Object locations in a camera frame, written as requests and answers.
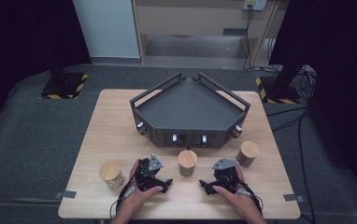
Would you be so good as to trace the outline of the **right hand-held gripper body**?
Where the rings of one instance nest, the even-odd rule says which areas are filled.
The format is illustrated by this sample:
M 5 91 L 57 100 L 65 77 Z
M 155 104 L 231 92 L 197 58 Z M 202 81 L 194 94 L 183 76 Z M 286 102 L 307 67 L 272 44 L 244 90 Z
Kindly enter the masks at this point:
M 236 167 L 237 161 L 229 160 L 226 158 L 218 159 L 213 165 L 214 177 L 216 181 L 214 186 L 220 186 L 228 191 L 236 191 L 236 185 L 238 184 L 238 177 Z

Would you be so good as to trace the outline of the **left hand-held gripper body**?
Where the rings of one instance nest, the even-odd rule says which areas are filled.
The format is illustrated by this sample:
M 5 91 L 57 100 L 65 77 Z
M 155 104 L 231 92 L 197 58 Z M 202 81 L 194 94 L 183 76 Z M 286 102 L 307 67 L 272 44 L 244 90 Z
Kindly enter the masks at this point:
M 164 165 L 154 154 L 151 154 L 149 158 L 140 160 L 135 171 L 137 187 L 140 190 L 148 190 L 160 186 L 160 180 L 155 175 L 163 167 Z

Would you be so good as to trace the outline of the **glass jar of green beans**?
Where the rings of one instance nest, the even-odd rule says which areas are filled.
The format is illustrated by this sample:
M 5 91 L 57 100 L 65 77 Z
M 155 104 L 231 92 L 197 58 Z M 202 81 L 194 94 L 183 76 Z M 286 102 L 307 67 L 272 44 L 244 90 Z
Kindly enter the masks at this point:
M 178 154 L 178 171 L 182 176 L 191 176 L 197 164 L 197 155 L 192 150 L 186 149 Z

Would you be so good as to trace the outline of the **black corner shelf rack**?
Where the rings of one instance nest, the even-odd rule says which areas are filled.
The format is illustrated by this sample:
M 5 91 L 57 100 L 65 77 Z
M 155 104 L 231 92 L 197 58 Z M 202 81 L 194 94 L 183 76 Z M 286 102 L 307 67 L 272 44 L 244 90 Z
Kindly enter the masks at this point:
M 137 131 L 157 147 L 220 148 L 242 133 L 250 103 L 210 77 L 176 74 L 130 100 Z

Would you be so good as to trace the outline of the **person's right hand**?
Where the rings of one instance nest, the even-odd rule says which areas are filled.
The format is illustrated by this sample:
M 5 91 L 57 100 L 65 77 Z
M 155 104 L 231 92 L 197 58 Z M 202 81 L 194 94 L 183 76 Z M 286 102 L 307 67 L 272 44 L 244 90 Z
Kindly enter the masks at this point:
M 220 186 L 213 188 L 226 200 L 228 200 L 241 217 L 262 216 L 254 200 L 240 193 L 232 193 Z

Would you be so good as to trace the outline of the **person's left hand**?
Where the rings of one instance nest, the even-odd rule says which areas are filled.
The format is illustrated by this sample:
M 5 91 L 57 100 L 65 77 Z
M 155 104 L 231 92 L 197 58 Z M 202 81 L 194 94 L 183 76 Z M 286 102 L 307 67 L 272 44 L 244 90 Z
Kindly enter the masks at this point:
M 157 193 L 159 192 L 155 187 L 146 191 L 135 189 L 127 198 L 121 202 L 116 215 L 123 213 L 135 215 L 143 203 Z

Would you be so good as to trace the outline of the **glass jar of red beans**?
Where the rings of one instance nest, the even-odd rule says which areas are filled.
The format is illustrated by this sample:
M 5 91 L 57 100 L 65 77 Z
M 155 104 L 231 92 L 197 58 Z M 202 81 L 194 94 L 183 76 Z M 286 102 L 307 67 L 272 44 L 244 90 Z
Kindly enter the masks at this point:
M 259 156 L 260 149 L 252 141 L 244 141 L 238 153 L 236 155 L 236 160 L 243 167 L 249 167 L 254 162 L 254 160 Z

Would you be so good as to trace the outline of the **glass jar of pale beans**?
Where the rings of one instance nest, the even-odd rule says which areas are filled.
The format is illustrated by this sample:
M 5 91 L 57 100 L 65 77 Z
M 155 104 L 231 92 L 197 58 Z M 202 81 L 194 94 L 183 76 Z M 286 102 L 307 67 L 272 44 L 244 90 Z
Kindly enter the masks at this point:
M 124 182 L 121 166 L 115 161 L 103 163 L 99 170 L 99 176 L 111 190 L 120 188 Z

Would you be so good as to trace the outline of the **black stand with striped base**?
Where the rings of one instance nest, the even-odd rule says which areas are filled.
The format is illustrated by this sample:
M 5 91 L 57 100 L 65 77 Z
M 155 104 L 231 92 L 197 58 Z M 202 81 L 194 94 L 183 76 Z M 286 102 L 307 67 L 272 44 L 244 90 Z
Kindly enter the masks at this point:
M 258 77 L 256 84 L 262 101 L 272 104 L 299 104 L 299 93 L 291 82 L 302 65 L 298 60 L 291 59 L 283 65 L 275 77 Z
M 87 75 L 83 73 L 67 73 L 51 48 L 45 47 L 44 61 L 50 71 L 50 79 L 43 91 L 41 99 L 75 99 L 79 96 Z

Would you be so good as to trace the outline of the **pale grey panel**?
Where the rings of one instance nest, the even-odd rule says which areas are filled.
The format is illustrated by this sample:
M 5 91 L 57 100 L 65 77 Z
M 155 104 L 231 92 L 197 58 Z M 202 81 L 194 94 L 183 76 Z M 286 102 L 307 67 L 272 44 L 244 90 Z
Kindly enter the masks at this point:
M 139 58 L 132 0 L 73 0 L 91 57 Z

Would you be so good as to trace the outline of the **black curtain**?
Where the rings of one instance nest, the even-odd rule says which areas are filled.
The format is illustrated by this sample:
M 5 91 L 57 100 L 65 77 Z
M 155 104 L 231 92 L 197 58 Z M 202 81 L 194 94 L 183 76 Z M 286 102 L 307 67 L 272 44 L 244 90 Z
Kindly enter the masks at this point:
M 290 0 L 272 54 L 317 74 L 308 101 L 331 159 L 357 177 L 357 0 Z
M 0 0 L 0 111 L 22 79 L 90 61 L 73 0 Z

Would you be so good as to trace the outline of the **grey table edge bracket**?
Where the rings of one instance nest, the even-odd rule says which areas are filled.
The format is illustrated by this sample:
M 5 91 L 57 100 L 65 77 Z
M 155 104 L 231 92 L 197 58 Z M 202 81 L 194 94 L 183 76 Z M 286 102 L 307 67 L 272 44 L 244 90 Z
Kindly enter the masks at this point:
M 283 197 L 286 202 L 296 201 L 298 203 L 303 203 L 305 201 L 305 198 L 302 195 L 284 194 Z
M 76 192 L 71 190 L 58 191 L 54 194 L 54 199 L 71 198 L 76 197 Z

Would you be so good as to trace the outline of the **white wall power outlet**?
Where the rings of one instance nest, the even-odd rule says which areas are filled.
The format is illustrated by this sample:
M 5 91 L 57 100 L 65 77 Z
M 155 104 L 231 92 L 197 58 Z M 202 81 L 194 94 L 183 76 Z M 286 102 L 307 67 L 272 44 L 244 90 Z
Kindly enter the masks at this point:
M 244 10 L 263 11 L 266 6 L 267 0 L 244 0 Z

